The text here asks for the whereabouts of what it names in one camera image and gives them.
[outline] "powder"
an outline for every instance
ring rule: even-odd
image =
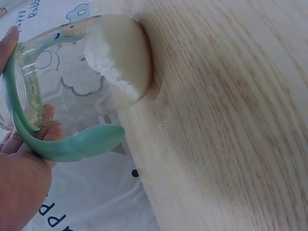
[[[122,15],[103,15],[92,21],[85,37],[85,57],[89,67],[115,86],[117,102],[136,102],[149,85],[150,57],[141,27]]]

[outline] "cloud print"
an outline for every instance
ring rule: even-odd
[[[75,96],[85,97],[102,91],[105,77],[88,67],[86,58],[80,56],[71,66],[70,75],[61,78],[61,84]]]
[[[90,17],[90,11],[89,11],[89,5],[85,3],[78,5],[73,11],[69,12],[66,15],[66,18],[70,22],[77,21],[87,17]]]

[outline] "wooden table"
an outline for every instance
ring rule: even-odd
[[[308,1],[101,2],[153,49],[120,119],[161,229],[308,230]]]

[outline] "finger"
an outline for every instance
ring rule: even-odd
[[[60,126],[55,126],[55,127],[51,127],[47,130],[46,132],[46,136],[44,137],[45,141],[57,141],[63,138],[63,131],[62,128]],[[36,156],[35,154],[33,154],[33,152],[28,148],[28,146],[23,143],[21,145],[21,147],[19,148],[19,150],[17,151],[17,153],[13,153],[11,155],[9,155],[10,157],[14,157],[14,156],[19,156],[19,157],[24,157],[24,158],[28,158],[31,159],[33,161],[36,161],[38,163],[42,163],[42,161],[44,161],[44,163],[50,168],[52,169],[55,166],[55,162],[53,161],[48,161],[48,160],[42,160],[41,158],[39,158],[38,156]]]
[[[52,121],[54,116],[54,106],[51,104],[45,104],[43,106],[43,118],[42,125],[48,124],[48,122]],[[39,140],[42,140],[47,134],[49,127],[42,127],[38,132],[35,132],[33,136]]]
[[[0,152],[6,141],[11,137],[12,131],[8,132],[0,142]]]
[[[7,11],[4,7],[0,8],[0,18],[2,18],[4,15],[6,15]]]
[[[18,151],[23,141],[19,137],[16,129],[13,130],[9,139],[3,144],[1,148],[2,153],[12,154]]]
[[[58,141],[64,137],[63,130],[61,126],[50,127],[47,131],[46,136],[44,137],[45,141]],[[45,160],[46,164],[53,168],[56,165],[56,162]]]
[[[0,73],[3,72],[19,39],[19,32],[16,26],[12,26],[5,37],[0,41]]]
[[[54,115],[54,107],[51,104],[46,104],[43,106],[43,119],[44,121],[49,121],[53,118]],[[47,133],[48,128],[42,128],[40,131],[34,133],[34,137],[37,139],[42,140],[44,136]],[[19,150],[19,148],[22,146],[23,140],[19,137],[18,132],[16,129],[12,132],[10,138],[3,144],[1,148],[1,152],[12,154]]]

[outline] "mint green handle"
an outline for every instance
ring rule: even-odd
[[[71,42],[81,40],[83,36],[71,36],[66,37],[60,33],[57,33],[55,37],[51,36],[41,42],[40,45],[35,46],[33,49],[35,52],[27,53],[23,57],[23,65],[35,63],[38,56],[46,48],[61,42]],[[34,151],[38,156],[46,160],[52,160],[56,162],[75,162],[85,157],[92,157],[103,154],[112,150],[118,144],[122,142],[125,136],[124,129],[119,125],[105,124],[97,125],[86,130],[83,130],[79,134],[71,137],[66,137],[58,141],[41,141],[33,137],[30,133],[38,131],[39,127],[31,124],[26,115],[23,112],[22,106],[19,101],[18,91],[15,80],[15,56],[16,51],[22,46],[19,43],[15,49],[9,61],[3,71],[3,91],[8,109],[12,113],[13,123],[23,141],[28,147]],[[42,108],[42,99],[40,97],[38,77],[36,75],[33,66],[27,67],[23,70],[27,74],[28,78],[32,80],[32,85],[25,82],[26,87],[32,87],[31,90],[35,90],[36,94],[31,95],[31,91],[28,89],[28,104],[39,105]],[[41,116],[42,110],[38,110],[38,118]]]
[[[16,110],[12,110],[12,119],[19,136],[32,151],[43,159],[56,162],[75,162],[103,154],[121,143],[125,136],[121,126],[104,124],[59,141],[41,141],[31,136]]]

